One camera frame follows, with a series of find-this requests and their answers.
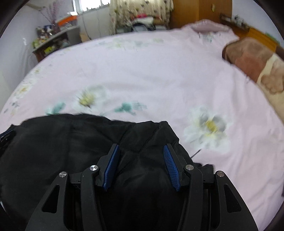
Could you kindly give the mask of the wooden wardrobe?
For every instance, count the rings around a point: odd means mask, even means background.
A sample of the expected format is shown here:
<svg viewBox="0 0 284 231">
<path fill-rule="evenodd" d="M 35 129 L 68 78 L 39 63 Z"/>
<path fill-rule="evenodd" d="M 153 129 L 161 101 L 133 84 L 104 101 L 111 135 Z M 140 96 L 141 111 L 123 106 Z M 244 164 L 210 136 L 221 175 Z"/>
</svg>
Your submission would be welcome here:
<svg viewBox="0 0 284 231">
<path fill-rule="evenodd" d="M 220 16 L 232 16 L 232 0 L 173 0 L 174 10 L 170 15 L 170 28 L 208 19 L 220 23 Z"/>
</svg>

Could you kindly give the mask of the brown bear print pillow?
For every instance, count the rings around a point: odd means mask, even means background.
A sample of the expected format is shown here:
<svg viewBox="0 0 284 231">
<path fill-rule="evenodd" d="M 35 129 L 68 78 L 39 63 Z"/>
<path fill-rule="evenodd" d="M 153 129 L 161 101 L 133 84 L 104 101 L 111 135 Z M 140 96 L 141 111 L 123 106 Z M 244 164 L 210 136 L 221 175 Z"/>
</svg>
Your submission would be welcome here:
<svg viewBox="0 0 284 231">
<path fill-rule="evenodd" d="M 283 59 L 251 37 L 226 45 L 222 58 L 238 67 L 259 86 L 283 120 Z"/>
</svg>

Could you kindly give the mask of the wooden shelf with clutter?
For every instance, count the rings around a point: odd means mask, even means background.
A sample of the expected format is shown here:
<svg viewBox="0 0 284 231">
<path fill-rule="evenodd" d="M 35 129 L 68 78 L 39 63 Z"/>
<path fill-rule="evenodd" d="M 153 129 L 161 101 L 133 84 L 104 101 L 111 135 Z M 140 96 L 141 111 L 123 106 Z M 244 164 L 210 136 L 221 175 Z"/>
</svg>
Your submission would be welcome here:
<svg viewBox="0 0 284 231">
<path fill-rule="evenodd" d="M 80 37 L 80 27 L 72 26 L 51 36 L 32 52 L 36 56 L 37 61 L 41 62 L 44 58 L 55 51 L 78 45 L 80 43 L 82 43 Z"/>
</svg>

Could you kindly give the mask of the wooden headboard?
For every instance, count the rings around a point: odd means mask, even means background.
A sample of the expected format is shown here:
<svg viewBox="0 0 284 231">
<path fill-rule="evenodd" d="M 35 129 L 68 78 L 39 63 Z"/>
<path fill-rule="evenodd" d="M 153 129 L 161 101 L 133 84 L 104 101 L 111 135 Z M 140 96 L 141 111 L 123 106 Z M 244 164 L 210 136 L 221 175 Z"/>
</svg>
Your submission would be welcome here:
<svg viewBox="0 0 284 231">
<path fill-rule="evenodd" d="M 224 25 L 229 26 L 233 30 L 234 34 L 236 34 L 240 39 L 251 37 L 268 47 L 273 52 L 275 52 L 277 50 L 277 47 L 280 46 L 278 42 L 270 36 L 255 29 L 254 27 L 240 26 L 225 14 L 220 14 L 220 22 Z"/>
</svg>

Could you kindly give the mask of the pink floral bed sheet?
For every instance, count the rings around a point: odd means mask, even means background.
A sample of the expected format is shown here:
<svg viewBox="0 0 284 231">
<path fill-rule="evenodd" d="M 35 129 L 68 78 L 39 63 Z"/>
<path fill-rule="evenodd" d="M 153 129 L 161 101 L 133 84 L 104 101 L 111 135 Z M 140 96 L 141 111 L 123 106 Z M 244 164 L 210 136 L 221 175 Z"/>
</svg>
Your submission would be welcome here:
<svg viewBox="0 0 284 231">
<path fill-rule="evenodd" d="M 59 50 L 16 87 L 1 130 L 48 113 L 167 121 L 194 161 L 228 175 L 264 230 L 283 202 L 283 123 L 261 89 L 223 60 L 234 40 L 227 27 L 201 21 Z"/>
</svg>

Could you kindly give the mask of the heart pattern curtain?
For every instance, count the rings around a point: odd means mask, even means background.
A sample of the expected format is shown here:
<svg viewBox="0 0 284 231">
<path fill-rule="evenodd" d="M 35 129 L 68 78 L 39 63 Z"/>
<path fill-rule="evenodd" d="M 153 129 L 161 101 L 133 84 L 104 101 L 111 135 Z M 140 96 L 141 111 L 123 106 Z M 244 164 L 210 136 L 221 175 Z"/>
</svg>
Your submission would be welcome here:
<svg viewBox="0 0 284 231">
<path fill-rule="evenodd" d="M 128 26 L 131 21 L 139 17 L 153 17 L 157 25 L 168 26 L 170 14 L 174 10 L 174 3 L 164 1 L 110 1 L 109 33 L 116 34 L 116 30 Z"/>
</svg>

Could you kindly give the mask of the orange storage box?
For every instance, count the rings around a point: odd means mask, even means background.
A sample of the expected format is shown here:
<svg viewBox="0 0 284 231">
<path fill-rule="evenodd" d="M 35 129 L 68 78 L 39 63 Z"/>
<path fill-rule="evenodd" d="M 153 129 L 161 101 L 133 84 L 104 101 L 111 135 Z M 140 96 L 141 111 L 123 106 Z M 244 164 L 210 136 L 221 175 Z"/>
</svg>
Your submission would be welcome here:
<svg viewBox="0 0 284 231">
<path fill-rule="evenodd" d="M 74 21 L 74 20 L 77 20 L 77 16 L 76 15 L 69 15 L 69 16 L 66 16 L 62 19 L 58 19 L 55 22 L 56 22 L 56 24 L 58 24 L 58 26 L 63 26 L 66 23 L 69 23 L 69 22 Z"/>
</svg>

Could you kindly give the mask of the black puffer jacket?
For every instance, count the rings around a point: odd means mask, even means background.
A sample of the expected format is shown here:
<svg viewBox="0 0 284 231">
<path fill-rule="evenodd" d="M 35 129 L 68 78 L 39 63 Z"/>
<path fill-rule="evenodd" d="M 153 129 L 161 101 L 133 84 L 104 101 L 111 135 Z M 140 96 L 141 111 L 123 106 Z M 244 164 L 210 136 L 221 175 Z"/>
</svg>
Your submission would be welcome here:
<svg viewBox="0 0 284 231">
<path fill-rule="evenodd" d="M 163 158 L 170 144 L 192 164 L 165 122 L 131 123 L 94 115 L 51 115 L 24 121 L 1 152 L 1 230 L 25 230 L 51 183 L 97 164 L 113 144 L 118 165 L 96 195 L 103 230 L 178 230 L 189 188 L 176 190 Z"/>
</svg>

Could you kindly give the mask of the vase with pink branches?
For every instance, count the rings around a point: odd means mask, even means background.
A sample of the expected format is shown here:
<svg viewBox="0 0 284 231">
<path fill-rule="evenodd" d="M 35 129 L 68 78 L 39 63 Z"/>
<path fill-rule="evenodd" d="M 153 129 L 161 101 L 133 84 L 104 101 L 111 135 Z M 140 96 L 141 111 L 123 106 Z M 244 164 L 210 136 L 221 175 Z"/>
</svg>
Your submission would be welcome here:
<svg viewBox="0 0 284 231">
<path fill-rule="evenodd" d="M 56 23 L 60 8 L 64 1 L 55 0 L 50 3 L 48 6 L 43 7 L 40 10 L 40 13 L 48 20 L 51 25 L 51 29 L 58 33 L 60 31 L 60 27 Z"/>
</svg>

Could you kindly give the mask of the pile of clothes by window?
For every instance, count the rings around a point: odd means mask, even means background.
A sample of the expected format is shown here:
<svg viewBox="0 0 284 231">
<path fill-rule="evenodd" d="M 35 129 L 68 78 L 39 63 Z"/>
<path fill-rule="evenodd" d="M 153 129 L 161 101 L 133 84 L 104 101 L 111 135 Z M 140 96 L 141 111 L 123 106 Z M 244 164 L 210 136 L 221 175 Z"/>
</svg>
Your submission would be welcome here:
<svg viewBox="0 0 284 231">
<path fill-rule="evenodd" d="M 158 16 L 140 14 L 125 19 L 116 25 L 116 34 L 168 30 L 168 24 Z"/>
</svg>

